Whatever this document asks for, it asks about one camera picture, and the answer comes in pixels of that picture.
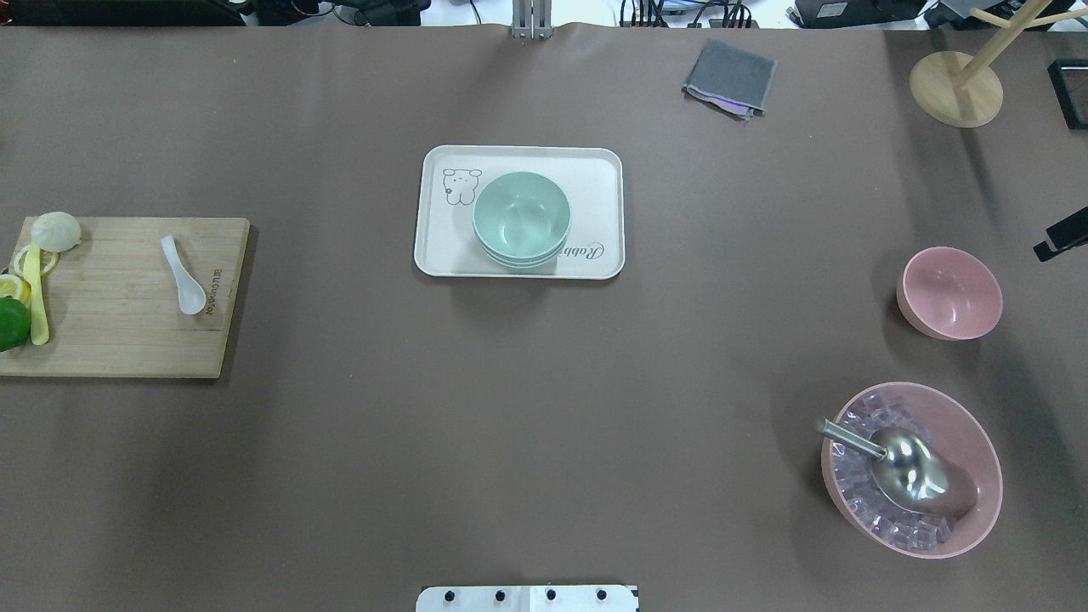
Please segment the pink bowl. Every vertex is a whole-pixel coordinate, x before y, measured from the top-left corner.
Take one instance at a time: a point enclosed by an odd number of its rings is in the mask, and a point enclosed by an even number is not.
[[[912,326],[938,340],[985,335],[998,325],[1004,304],[989,268],[949,246],[912,257],[899,279],[895,299]]]
[[[918,559],[948,559],[963,554],[978,546],[993,529],[1001,512],[1001,500],[1004,494],[1001,478],[1001,464],[998,454],[990,443],[982,426],[970,416],[966,408],[948,395],[914,382],[885,382],[870,387],[846,402],[834,421],[842,418],[843,413],[855,402],[873,392],[879,392],[885,397],[902,397],[911,407],[914,419],[934,433],[930,446],[948,461],[967,470],[970,478],[978,485],[978,503],[974,510],[960,517],[952,528],[952,536],[945,542],[938,543],[930,550],[905,551],[881,540],[873,535],[846,507],[846,500],[839,491],[834,480],[834,468],[831,464],[831,441],[824,440],[820,452],[820,466],[824,472],[824,485],[831,494],[831,501],[846,519],[870,539],[894,550],[895,552]]]

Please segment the spoon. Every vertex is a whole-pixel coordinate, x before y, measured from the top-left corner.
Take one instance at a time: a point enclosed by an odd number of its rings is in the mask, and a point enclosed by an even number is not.
[[[208,303],[208,295],[182,265],[182,258],[177,256],[177,245],[174,244],[174,235],[165,236],[161,242],[162,253],[165,254],[170,269],[174,272],[174,282],[177,283],[177,307],[186,315],[196,315]]]
[[[880,491],[903,510],[955,518],[978,502],[978,487],[970,476],[913,431],[890,427],[866,440],[823,417],[816,419],[816,431],[867,455]]]

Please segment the stacked bowls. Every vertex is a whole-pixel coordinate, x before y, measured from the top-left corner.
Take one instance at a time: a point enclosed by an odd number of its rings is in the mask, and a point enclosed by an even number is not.
[[[487,257],[528,270],[559,255],[570,234],[570,203],[551,180],[511,172],[487,184],[472,209],[472,229]]]

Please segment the scoop handle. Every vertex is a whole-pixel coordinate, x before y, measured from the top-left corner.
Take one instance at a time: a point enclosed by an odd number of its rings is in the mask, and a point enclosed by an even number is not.
[[[41,295],[41,247],[33,242],[23,261],[23,273],[30,285],[30,344],[41,346],[49,342],[49,317]]]
[[[840,427],[824,417],[816,419],[816,431],[825,438],[842,442],[851,449],[854,449],[860,453],[864,453],[876,461],[882,460],[888,452],[880,444],[866,440],[857,433],[854,433],[844,427]]]

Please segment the bear illustration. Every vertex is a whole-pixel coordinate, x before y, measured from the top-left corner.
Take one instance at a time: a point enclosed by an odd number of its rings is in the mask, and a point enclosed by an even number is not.
[[[480,170],[443,170],[442,186],[446,188],[446,201],[452,205],[468,206],[475,200],[475,188],[480,185]]]

